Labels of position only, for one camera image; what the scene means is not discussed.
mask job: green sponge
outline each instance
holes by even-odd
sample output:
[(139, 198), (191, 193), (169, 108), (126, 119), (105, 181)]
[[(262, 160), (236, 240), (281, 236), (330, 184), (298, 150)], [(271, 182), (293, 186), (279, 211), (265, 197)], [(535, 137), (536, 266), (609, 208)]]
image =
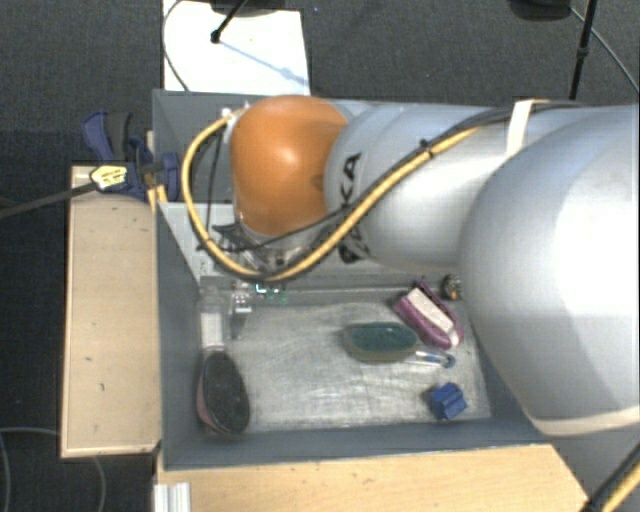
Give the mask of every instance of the green sponge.
[(343, 332), (347, 352), (365, 363), (392, 363), (415, 353), (418, 336), (405, 325), (395, 322), (354, 324)]

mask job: small blue object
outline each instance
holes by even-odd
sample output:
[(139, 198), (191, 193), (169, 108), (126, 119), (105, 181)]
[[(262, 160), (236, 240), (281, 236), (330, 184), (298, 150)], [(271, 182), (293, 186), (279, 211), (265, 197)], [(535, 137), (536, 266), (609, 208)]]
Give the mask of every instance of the small blue object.
[(106, 129), (108, 115), (104, 110), (98, 110), (82, 121), (81, 125), (85, 143), (93, 150), (100, 162), (110, 162), (115, 159)]
[(429, 396), (429, 409), (439, 420), (451, 420), (466, 408), (467, 402), (464, 401), (462, 390), (451, 382)]

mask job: cable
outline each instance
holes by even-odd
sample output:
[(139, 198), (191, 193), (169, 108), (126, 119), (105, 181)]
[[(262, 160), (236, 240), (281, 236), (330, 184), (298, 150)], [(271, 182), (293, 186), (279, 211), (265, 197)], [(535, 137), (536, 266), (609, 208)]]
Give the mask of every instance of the cable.
[(9, 512), (9, 503), (11, 503), (11, 466), (9, 465), (9, 455), (7, 453), (7, 445), (4, 444), (4, 437), (0, 433), (0, 455), (2, 456), (2, 467), (4, 468), (4, 512)]
[(582, 512), (613, 512), (640, 484), (640, 443), (596, 490)]
[(576, 53), (576, 66), (573, 70), (573, 79), (571, 80), (571, 89), (569, 90), (569, 99), (575, 100), (578, 95), (578, 86), (580, 85), (580, 78), (582, 77), (582, 68), (584, 67), (584, 61), (589, 55), (589, 39), (591, 39), (591, 27), (593, 25), (593, 19), (596, 15), (596, 8), (598, 0), (587, 1), (587, 13), (584, 16), (584, 24), (582, 26), (582, 34), (580, 35), (580, 42), (578, 43), (578, 51)]
[(171, 69), (171, 71), (173, 71), (173, 74), (175, 75), (175, 77), (178, 80), (178, 82), (180, 82), (180, 85), (182, 86), (182, 88), (186, 92), (189, 92), (190, 91), (189, 87), (187, 87), (187, 84), (180, 77), (180, 74), (178, 73), (178, 71), (176, 70), (175, 66), (173, 65), (173, 62), (171, 62), (171, 58), (169, 57), (169, 52), (167, 51), (167, 42), (165, 40), (165, 35), (166, 35), (166, 31), (167, 31), (166, 30), (167, 29), (167, 21), (169, 20), (169, 17), (171, 16), (171, 13), (175, 10), (175, 8), (178, 7), (178, 5), (180, 5), (184, 1), (185, 0), (177, 0), (176, 3), (173, 4), (169, 8), (169, 10), (167, 11), (167, 14), (165, 15), (164, 19), (162, 20), (162, 52), (164, 53), (164, 58), (167, 59), (167, 64), (169, 65), (169, 68)]
[(222, 148), (222, 136), (226, 128), (227, 127), (225, 126), (220, 130), (220, 132), (216, 133), (216, 147), (213, 153), (213, 162), (211, 163), (211, 172), (209, 173), (209, 190), (207, 191), (207, 222), (206, 222), (207, 226), (209, 226), (211, 222), (211, 203), (213, 202), (213, 185), (214, 185), (217, 170), (218, 170), (218, 160), (220, 158), (220, 149)]
[[(573, 7), (571, 7), (571, 12), (583, 24), (585, 23), (584, 17), (580, 15), (580, 13), (578, 13), (578, 11), (576, 11)], [(620, 71), (622, 71), (622, 73), (627, 78), (627, 80), (629, 80), (629, 83), (631, 84), (631, 87), (633, 87), (633, 89), (636, 91), (636, 94), (640, 95), (640, 89), (638, 88), (638, 84), (636, 84), (633, 77), (631, 76), (631, 73), (625, 67), (624, 63), (620, 60), (620, 58), (616, 55), (616, 53), (613, 51), (611, 46), (609, 46), (609, 44), (604, 40), (604, 38), (600, 35), (600, 33), (596, 29), (592, 28), (591, 33), (593, 34), (593, 37), (595, 37), (596, 40), (600, 43), (602, 48), (604, 48), (604, 50), (609, 54), (609, 56), (617, 64), (618, 68), (620, 68)]]
[(247, 4), (248, 1), (249, 0), (238, 0), (236, 2), (236, 5), (233, 6), (229, 14), (227, 14), (224, 20), (222, 20), (222, 23), (220, 24), (220, 26), (217, 29), (215, 29), (213, 32), (211, 32), (212, 43), (220, 42), (220, 36), (222, 36), (222, 32), (224, 31), (224, 29), (227, 27), (229, 23), (231, 23), (231, 20), (235, 17), (238, 11)]
[[(11, 500), (11, 468), (9, 466), (9, 457), (7, 454), (7, 448), (4, 444), (2, 434), (42, 434), (53, 437), (59, 437), (60, 434), (55, 430), (49, 428), (37, 428), (37, 427), (5, 427), (0, 428), (0, 452), (2, 452), (2, 462), (5, 471), (5, 502), (4, 512), (9, 511), (9, 505)], [(100, 475), (100, 503), (98, 505), (98, 512), (103, 512), (104, 504), (107, 500), (107, 478), (104, 474), (104, 468), (96, 457), (91, 457), (93, 463), (96, 466), (98, 475)]]
[(7, 199), (6, 197), (0, 197), (0, 208), (10, 208), (12, 206), (17, 205), (15, 201), (11, 199)]
[[(342, 208), (335, 210), (331, 213), (328, 213), (327, 215), (325, 215), (324, 217), (322, 217), (320, 220), (317, 220), (307, 226), (295, 229), (293, 231), (289, 231), (288, 233), (285, 233), (284, 235), (280, 235), (277, 236), (275, 238), (270, 238), (269, 240), (266, 240), (264, 242), (261, 242), (259, 244), (255, 244), (255, 245), (244, 245), (244, 246), (239, 246), (239, 247), (229, 247), (229, 248), (225, 248), (224, 251), (225, 252), (245, 252), (245, 251), (255, 251), (257, 249), (263, 249), (265, 247), (269, 247), (270, 245), (276, 244), (278, 242), (282, 242), (283, 240), (286, 240), (287, 238), (290, 238), (292, 236), (295, 235), (299, 235), (300, 233), (304, 233), (305, 231), (309, 231), (310, 229), (313, 229), (315, 227), (320, 226), (321, 224), (324, 224), (325, 222), (330, 221), (331, 219), (333, 219), (334, 217), (337, 217), (340, 214), (344, 214), (347, 212), (348, 210), (348, 206), (343, 206)], [(219, 228), (223, 228), (225, 226), (213, 226), (214, 231), (217, 231)]]
[[(552, 108), (577, 106), (579, 105), (573, 101), (554, 101), (537, 105), (535, 111), (541, 112)], [(323, 258), (325, 258), (338, 245), (342, 238), (344, 238), (366, 215), (366, 213), (405, 177), (421, 168), (434, 156), (437, 156), (469, 137), (481, 126), (495, 122), (504, 122), (509, 119), (512, 107), (509, 106), (508, 108), (503, 107), (493, 109), (488, 112), (482, 112), (472, 116), (446, 130), (435, 139), (421, 144), (419, 148), (400, 160), (369, 189), (367, 189), (362, 198), (359, 199), (357, 203), (350, 206), (350, 211), (333, 232), (326, 236), (323, 233), (322, 236), (318, 237), (317, 243), (313, 244), (310, 252), (296, 258), (284, 269), (278, 269), (273, 272), (259, 272), (237, 263), (231, 259), (213, 239), (211, 239), (208, 229), (203, 225), (202, 220), (198, 216), (193, 202), (191, 189), (189, 187), (192, 162), (200, 146), (202, 146), (209, 137), (217, 133), (218, 130), (222, 129), (222, 127), (226, 126), (227, 123), (243, 112), (244, 110), (238, 110), (209, 125), (193, 139), (187, 148), (181, 170), (184, 202), (194, 231), (202, 242), (202, 245), (227, 273), (252, 282), (282, 283), (309, 271)]]
[(64, 192), (58, 192), (56, 194), (51, 194), (50, 196), (41, 197), (40, 199), (36, 199), (35, 201), (29, 201), (28, 203), (22, 203), (18, 204), (17, 206), (4, 208), (0, 210), (0, 220), (6, 219), (8, 217), (13, 217), (14, 215), (19, 215), (20, 213), (26, 213), (37, 208), (42, 208), (43, 206), (54, 204), (59, 201), (66, 201), (68, 199), (81, 196), (88, 192), (92, 192), (95, 189), (96, 186), (94, 183), (86, 183), (79, 187), (72, 188), (71, 190), (65, 190)]

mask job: dark gray carpet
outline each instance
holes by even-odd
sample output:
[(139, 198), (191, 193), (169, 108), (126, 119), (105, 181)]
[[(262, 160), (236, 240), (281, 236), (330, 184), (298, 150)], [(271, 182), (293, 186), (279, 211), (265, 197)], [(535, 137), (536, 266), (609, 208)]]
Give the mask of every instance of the dark gray carpet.
[[(574, 5), (584, 12), (585, 3)], [(303, 11), (312, 90), (327, 97), (482, 105), (566, 97), (581, 31), (573, 17), (521, 21), (506, 0), (285, 4)], [(160, 26), (160, 0), (0, 3), (0, 197), (64, 189), (71, 163), (91, 158), (78, 127), (96, 109), (133, 112), (132, 133), (150, 128), (150, 91), (162, 83)], [(601, 1), (595, 27), (638, 80), (640, 3)], [(637, 101), (595, 41), (578, 99)], [(65, 212), (56, 205), (0, 221), (0, 427), (58, 426)], [(5, 439), (12, 510), (95, 509), (91, 465), (56, 462), (49, 438)], [(109, 458), (105, 470), (107, 510), (148, 510), (150, 457)]]

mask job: wooden board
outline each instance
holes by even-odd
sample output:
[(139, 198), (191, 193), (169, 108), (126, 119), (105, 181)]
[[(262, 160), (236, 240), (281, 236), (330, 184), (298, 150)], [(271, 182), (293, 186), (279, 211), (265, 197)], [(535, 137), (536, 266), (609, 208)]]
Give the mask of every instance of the wooden board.
[(164, 472), (192, 512), (574, 512), (586, 496), (550, 445)]
[[(89, 170), (72, 169), (72, 185)], [(150, 452), (160, 439), (153, 231), (134, 199), (71, 202), (62, 457)]]

